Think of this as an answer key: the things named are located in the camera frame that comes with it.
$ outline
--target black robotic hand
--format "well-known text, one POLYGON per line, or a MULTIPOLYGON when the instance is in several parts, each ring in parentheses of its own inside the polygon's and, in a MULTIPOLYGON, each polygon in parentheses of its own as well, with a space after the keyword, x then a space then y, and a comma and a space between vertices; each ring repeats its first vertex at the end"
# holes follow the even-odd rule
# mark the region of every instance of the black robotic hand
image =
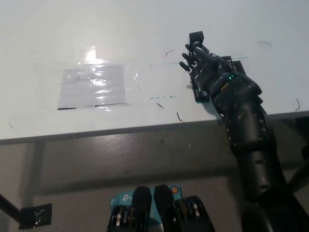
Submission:
POLYGON ((251 98, 260 105, 263 101, 258 97, 261 88, 245 74, 238 72, 230 60, 212 53, 203 43, 203 33, 190 34, 190 44, 186 44, 188 54, 183 53, 187 64, 179 64, 194 79, 201 91, 207 92, 213 105, 222 118, 225 116, 229 102, 237 102, 239 98, 251 98))

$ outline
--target robotic arm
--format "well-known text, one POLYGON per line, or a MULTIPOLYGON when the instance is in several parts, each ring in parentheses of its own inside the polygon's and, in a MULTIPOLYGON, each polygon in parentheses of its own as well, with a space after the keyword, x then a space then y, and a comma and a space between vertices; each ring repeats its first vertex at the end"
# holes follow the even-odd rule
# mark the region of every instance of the robotic arm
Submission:
POLYGON ((206 91, 223 118, 231 151, 240 171, 245 199, 252 202, 242 216, 243 231, 309 231, 309 217, 284 178, 274 132, 268 127, 261 88, 238 72, 231 61, 210 52, 202 32, 190 34, 180 65, 206 91))
MULTIPOLYGON (((274 132, 265 122, 261 88, 234 63, 212 53, 202 43, 203 32, 190 34, 183 53, 198 92, 206 92, 226 126, 235 155, 245 199, 251 203, 242 214, 243 232, 309 232, 309 217, 284 178, 277 156, 274 132)), ((175 201, 166 185, 154 189, 154 202, 165 232, 213 232, 209 215, 197 196, 175 201)), ((146 232, 152 195, 137 187, 132 205, 112 211, 108 232, 146 232)))

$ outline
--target floor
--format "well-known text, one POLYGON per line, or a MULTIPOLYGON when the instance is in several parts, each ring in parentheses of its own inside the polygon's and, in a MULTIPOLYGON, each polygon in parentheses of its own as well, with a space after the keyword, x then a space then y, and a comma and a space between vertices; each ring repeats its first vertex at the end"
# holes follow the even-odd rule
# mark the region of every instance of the floor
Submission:
MULTIPOLYGON (((293 121, 272 121, 286 178, 303 160, 293 121)), ((51 226, 34 232, 103 232, 110 200, 137 185, 179 184, 199 196, 218 232, 239 232, 244 206, 223 125, 0 146, 1 194, 17 207, 52 203, 51 226)), ((309 187, 296 193, 309 212, 309 187)), ((0 232, 18 224, 0 214, 0 232)))

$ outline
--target black stand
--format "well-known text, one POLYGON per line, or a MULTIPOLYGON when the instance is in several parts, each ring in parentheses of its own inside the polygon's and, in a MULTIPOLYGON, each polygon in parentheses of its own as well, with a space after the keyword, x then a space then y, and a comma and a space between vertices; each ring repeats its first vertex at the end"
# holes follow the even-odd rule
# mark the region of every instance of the black stand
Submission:
POLYGON ((31 229, 50 225, 52 222, 52 205, 45 204, 19 210, 0 194, 0 210, 19 223, 19 229, 31 229))

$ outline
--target white table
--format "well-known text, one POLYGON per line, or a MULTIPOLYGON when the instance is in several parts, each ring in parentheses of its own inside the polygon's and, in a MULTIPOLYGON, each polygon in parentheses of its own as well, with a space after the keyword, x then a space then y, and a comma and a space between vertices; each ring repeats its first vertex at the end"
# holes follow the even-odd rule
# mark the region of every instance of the white table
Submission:
POLYGON ((306 0, 5 1, 1 143, 163 129, 180 123, 177 113, 188 125, 215 122, 177 64, 200 30, 211 51, 241 60, 268 115, 308 116, 308 9, 306 0), (123 65, 128 104, 57 110, 64 71, 101 59, 123 65))

